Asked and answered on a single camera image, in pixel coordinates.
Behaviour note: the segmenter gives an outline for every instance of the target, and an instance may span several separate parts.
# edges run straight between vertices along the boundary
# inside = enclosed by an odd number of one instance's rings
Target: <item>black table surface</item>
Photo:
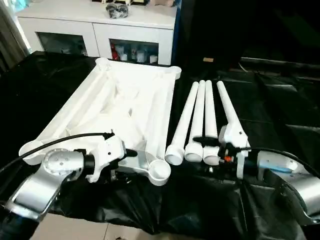
[[[93,57],[35,52],[0,78],[0,166],[40,134],[94,66]],[[203,78],[201,73],[189,72],[182,69],[175,83],[167,145],[192,83]],[[320,172],[320,82],[252,73],[218,72],[218,76],[252,147],[293,153]],[[227,120],[214,84],[213,94],[220,130]],[[320,229],[299,226],[279,191],[267,182],[246,177],[221,183],[207,173],[204,163],[184,161],[171,169],[162,187],[137,174],[112,184],[85,179],[67,183],[51,212],[136,227],[150,234],[170,232],[204,239],[311,239]],[[22,161],[3,172],[1,204],[36,170],[37,166]]]

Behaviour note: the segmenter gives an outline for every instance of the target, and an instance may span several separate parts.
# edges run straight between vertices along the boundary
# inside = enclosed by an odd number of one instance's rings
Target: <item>floor tile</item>
[[[108,223],[48,214],[31,240],[103,240]]]
[[[122,240],[196,240],[192,237],[170,233],[150,235],[138,228],[109,224],[104,240],[116,240],[117,238]]]

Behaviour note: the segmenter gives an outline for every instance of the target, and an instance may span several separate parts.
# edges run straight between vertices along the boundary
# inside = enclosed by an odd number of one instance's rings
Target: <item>white shelf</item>
[[[129,16],[111,19],[106,4],[91,0],[44,0],[17,12],[19,18],[67,20],[88,23],[173,30],[177,7],[130,6]]]

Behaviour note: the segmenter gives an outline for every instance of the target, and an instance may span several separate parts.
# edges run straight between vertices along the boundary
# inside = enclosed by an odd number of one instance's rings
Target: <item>gray curtain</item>
[[[12,10],[0,0],[0,74],[29,54],[12,15]]]

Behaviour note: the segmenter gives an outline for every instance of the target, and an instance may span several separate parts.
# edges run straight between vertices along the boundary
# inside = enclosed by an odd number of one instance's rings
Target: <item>black cable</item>
[[[55,144],[58,144],[58,143],[61,143],[61,142],[64,142],[64,141],[67,141],[67,140],[71,140],[71,139],[77,139],[77,138],[82,138],[82,137],[92,137],[92,136],[103,136],[104,139],[108,139],[110,137],[112,137],[114,135],[114,133],[106,133],[106,132],[96,132],[96,133],[82,133],[82,134],[77,134],[77,135],[72,135],[72,136],[66,136],[66,137],[63,137],[63,138],[60,138],[60,139],[57,139],[57,140],[54,140],[54,141],[51,141],[51,142],[48,142],[42,146],[39,146],[31,151],[28,151],[24,154],[22,154],[21,156],[15,158],[14,160],[10,161],[9,163],[7,163],[4,167],[2,167],[0,169],[0,174],[5,170],[7,169],[8,167],[10,167],[12,164],[24,159],[25,157],[28,157],[29,155],[31,154],[34,154],[42,149],[45,149],[47,147],[50,147],[52,145],[55,145]]]
[[[312,175],[314,175],[315,177],[320,179],[320,174],[314,170],[308,163],[303,162],[302,160],[300,160],[300,158],[298,158],[297,156],[285,152],[285,151],[281,151],[281,150],[276,150],[276,149],[272,149],[272,148],[266,148],[266,147],[242,147],[242,148],[238,148],[237,149],[239,152],[241,151],[248,151],[248,150],[256,150],[256,151],[265,151],[265,152],[271,152],[271,153],[275,153],[275,154],[280,154],[282,156],[288,157],[292,160],[297,161],[298,163],[302,164],[304,166],[304,168],[311,173]]]

